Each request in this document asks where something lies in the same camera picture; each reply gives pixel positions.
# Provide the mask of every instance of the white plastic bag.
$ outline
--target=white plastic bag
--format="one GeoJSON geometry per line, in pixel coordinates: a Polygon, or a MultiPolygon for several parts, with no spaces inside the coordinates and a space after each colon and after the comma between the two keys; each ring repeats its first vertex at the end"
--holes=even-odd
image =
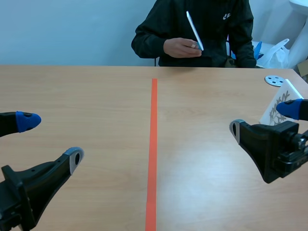
{"type": "Polygon", "coordinates": [[[273,46],[267,53],[257,61],[257,65],[264,68],[288,68],[290,51],[284,46],[290,40],[287,38],[273,46]]]}

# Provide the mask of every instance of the logo on jacket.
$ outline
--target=logo on jacket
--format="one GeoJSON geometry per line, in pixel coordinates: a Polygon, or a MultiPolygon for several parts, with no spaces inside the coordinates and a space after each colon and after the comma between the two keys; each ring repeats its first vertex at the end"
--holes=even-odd
{"type": "Polygon", "coordinates": [[[229,18],[231,16],[230,13],[225,14],[225,16],[223,17],[223,20],[226,20],[227,18],[229,18]]]}

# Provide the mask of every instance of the orange tape line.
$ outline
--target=orange tape line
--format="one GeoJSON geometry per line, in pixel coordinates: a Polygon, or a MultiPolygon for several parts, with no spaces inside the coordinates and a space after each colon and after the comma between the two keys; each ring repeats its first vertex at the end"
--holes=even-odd
{"type": "Polygon", "coordinates": [[[146,201],[145,231],[156,231],[156,183],[157,183],[157,78],[152,79],[150,150],[148,192],[146,201]]]}

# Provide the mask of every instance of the blue object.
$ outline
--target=blue object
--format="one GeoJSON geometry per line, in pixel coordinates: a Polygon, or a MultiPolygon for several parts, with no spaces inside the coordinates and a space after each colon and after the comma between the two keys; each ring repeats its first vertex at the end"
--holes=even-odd
{"type": "Polygon", "coordinates": [[[236,59],[236,56],[232,51],[231,51],[231,58],[236,59]]]}
{"type": "Polygon", "coordinates": [[[261,51],[261,47],[262,47],[262,42],[259,42],[258,45],[256,46],[255,48],[255,59],[258,60],[259,59],[259,54],[260,54],[260,51],[261,51]]]}
{"type": "Polygon", "coordinates": [[[277,105],[277,111],[288,118],[299,120],[302,99],[282,102],[277,105]]]}
{"type": "Polygon", "coordinates": [[[34,113],[16,112],[16,123],[18,132],[25,132],[35,128],[41,123],[42,119],[34,113]]]}

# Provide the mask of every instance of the person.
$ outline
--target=person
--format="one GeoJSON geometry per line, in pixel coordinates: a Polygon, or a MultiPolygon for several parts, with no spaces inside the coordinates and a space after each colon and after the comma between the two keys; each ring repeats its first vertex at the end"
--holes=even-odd
{"type": "Polygon", "coordinates": [[[224,67],[229,36],[236,65],[254,68],[253,20],[249,0],[157,0],[131,46],[141,58],[160,57],[160,66],[224,67]],[[186,11],[204,51],[198,48],[186,11]]]}

